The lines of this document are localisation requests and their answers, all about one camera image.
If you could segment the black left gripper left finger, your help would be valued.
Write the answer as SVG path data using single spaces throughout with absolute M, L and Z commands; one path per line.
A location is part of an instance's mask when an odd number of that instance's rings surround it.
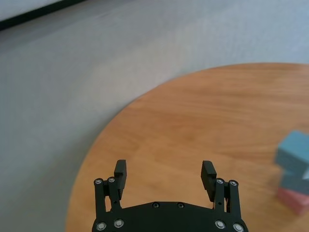
M 103 217 L 106 211 L 105 197 L 111 201 L 111 212 L 121 209 L 120 201 L 126 184 L 126 160 L 117 161 L 113 176 L 107 180 L 94 180 L 96 216 Z

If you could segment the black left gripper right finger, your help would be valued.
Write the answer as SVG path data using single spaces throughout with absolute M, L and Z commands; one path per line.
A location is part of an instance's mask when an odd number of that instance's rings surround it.
M 217 178 L 217 172 L 211 161 L 204 160 L 201 167 L 201 180 L 207 191 L 213 209 L 218 212 L 230 213 L 236 217 L 241 216 L 239 200 L 239 184 L 236 180 L 224 181 Z

